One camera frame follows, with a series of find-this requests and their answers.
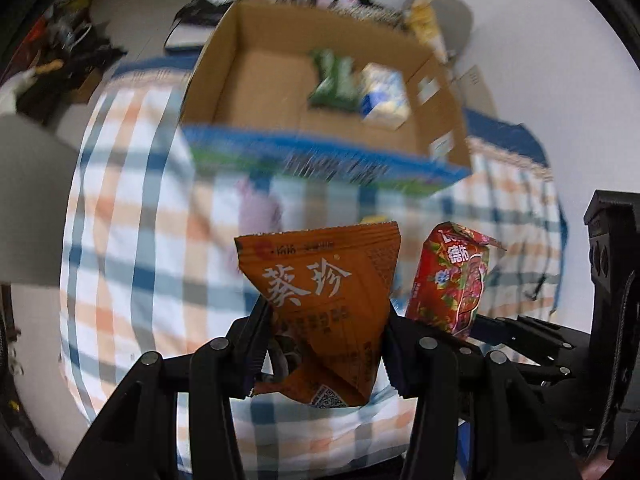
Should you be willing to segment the red snack packet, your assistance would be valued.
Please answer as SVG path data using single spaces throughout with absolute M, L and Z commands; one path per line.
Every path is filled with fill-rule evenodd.
M 406 317 L 464 339 L 482 300 L 494 238 L 454 222 L 432 229 L 422 246 Z

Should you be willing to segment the orange snack packet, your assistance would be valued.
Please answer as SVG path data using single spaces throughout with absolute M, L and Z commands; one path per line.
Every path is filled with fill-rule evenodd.
M 400 248 L 393 221 L 239 236 L 239 268 L 272 309 L 254 388 L 314 408 L 369 402 Z

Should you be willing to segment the yellow tissue pack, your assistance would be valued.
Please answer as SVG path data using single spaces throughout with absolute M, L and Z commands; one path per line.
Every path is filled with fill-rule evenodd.
M 362 121 L 380 128 L 399 129 L 410 117 L 411 107 L 401 72 L 369 63 L 360 73 Z

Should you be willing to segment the green snack packet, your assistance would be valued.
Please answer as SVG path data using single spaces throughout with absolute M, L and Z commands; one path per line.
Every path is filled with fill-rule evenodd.
M 354 74 L 354 60 L 338 56 L 331 49 L 311 52 L 319 82 L 308 96 L 310 107 L 333 108 L 355 113 L 360 107 L 360 93 Z

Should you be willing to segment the plaid checkered table cloth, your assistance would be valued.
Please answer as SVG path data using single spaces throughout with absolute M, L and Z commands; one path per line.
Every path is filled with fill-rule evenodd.
M 113 77 L 81 142 L 63 235 L 62 373 L 79 411 L 94 419 L 143 352 L 180 356 L 247 315 L 254 287 L 235 265 L 235 237 L 257 214 L 283 231 L 398 223 L 393 303 L 405 310 L 424 240 L 444 221 L 491 236 L 480 312 L 548 318 L 556 307 L 567 226 L 552 174 L 493 148 L 497 132 L 526 129 L 469 113 L 472 174 L 421 197 L 373 186 L 245 172 L 196 173 L 178 116 L 186 74 Z

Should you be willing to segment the cardboard milk box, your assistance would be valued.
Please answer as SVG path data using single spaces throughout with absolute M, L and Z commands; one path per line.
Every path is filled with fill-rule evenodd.
M 203 169 L 432 194 L 472 171 L 436 54 L 331 11 L 239 0 L 186 86 L 180 125 Z

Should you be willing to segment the white goose plush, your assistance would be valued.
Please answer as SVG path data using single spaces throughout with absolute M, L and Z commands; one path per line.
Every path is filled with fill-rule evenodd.
M 9 78 L 0 89 L 0 115 L 15 115 L 17 113 L 17 99 L 35 84 L 38 77 L 59 70 L 63 65 L 61 60 L 54 60 L 48 64 L 24 70 L 24 72 L 19 72 Z

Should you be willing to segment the zebra pattern bag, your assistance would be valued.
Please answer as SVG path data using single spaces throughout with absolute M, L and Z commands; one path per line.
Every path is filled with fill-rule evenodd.
M 328 9 L 357 21 L 372 22 L 390 28 L 397 28 L 402 23 L 400 11 L 374 0 L 332 0 Z

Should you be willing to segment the grey chair by wall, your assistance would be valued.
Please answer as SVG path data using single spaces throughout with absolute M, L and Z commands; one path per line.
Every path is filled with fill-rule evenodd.
M 408 10 L 410 3 L 411 0 L 405 0 L 402 6 L 406 29 L 408 27 L 405 24 L 405 12 Z M 474 25 L 473 12 L 462 0 L 433 0 L 432 6 L 436 12 L 448 52 L 448 63 L 445 65 L 452 65 L 469 43 Z

